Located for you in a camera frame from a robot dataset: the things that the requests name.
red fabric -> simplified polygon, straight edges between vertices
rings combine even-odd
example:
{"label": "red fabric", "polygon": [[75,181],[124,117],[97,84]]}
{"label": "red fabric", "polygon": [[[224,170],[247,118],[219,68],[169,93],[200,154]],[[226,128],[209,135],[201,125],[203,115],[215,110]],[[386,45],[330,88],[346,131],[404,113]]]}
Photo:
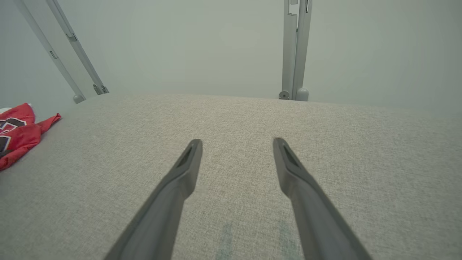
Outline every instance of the red fabric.
{"label": "red fabric", "polygon": [[59,114],[35,124],[32,108],[24,103],[0,114],[0,170],[10,167],[40,143],[41,135],[61,118]]}

gray fabric surface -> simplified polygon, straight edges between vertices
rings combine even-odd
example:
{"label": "gray fabric surface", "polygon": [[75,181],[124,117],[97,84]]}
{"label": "gray fabric surface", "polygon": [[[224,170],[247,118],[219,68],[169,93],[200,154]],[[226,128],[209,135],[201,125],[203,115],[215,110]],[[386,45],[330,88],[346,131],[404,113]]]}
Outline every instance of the gray fabric surface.
{"label": "gray fabric surface", "polygon": [[462,257],[462,123],[270,99],[105,94],[0,173],[0,259],[101,259],[193,138],[173,259],[302,259],[283,137],[374,259]]}

metal bracket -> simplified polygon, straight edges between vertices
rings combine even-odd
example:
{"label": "metal bracket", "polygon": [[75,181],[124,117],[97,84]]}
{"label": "metal bracket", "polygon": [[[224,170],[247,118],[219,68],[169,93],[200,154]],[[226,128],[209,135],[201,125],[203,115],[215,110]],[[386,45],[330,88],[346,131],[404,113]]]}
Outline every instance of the metal bracket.
{"label": "metal bracket", "polygon": [[96,91],[96,94],[98,94],[98,96],[103,94],[103,93],[101,92],[101,89],[99,89],[99,87],[96,86],[95,84],[93,84],[93,89]]}
{"label": "metal bracket", "polygon": [[279,93],[279,99],[289,100],[290,99],[289,92],[285,90],[281,91],[281,93]]}
{"label": "metal bracket", "polygon": [[57,59],[57,58],[58,58],[58,56],[56,56],[52,50],[50,51],[50,53],[51,53],[51,56],[53,57],[53,59]]}
{"label": "metal bracket", "polygon": [[105,85],[101,85],[101,89],[103,90],[104,94],[109,93],[109,90]]}
{"label": "metal bracket", "polygon": [[76,41],[77,41],[77,37],[75,36],[75,34],[72,34],[72,36],[69,36],[69,35],[66,33],[66,36],[67,36],[67,38],[69,38],[69,41],[70,41],[70,42],[76,42]]}

gray wall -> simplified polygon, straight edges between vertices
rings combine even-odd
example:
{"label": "gray wall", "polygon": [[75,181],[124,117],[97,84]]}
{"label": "gray wall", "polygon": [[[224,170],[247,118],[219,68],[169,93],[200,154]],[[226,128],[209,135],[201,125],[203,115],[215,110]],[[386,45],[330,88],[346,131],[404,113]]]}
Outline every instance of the gray wall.
{"label": "gray wall", "polygon": [[310,101],[462,115],[462,1],[314,0]]}
{"label": "gray wall", "polygon": [[73,96],[13,1],[0,1],[0,107],[32,103],[41,121],[74,106]]}
{"label": "gray wall", "polygon": [[58,0],[111,93],[277,98],[282,0]]}

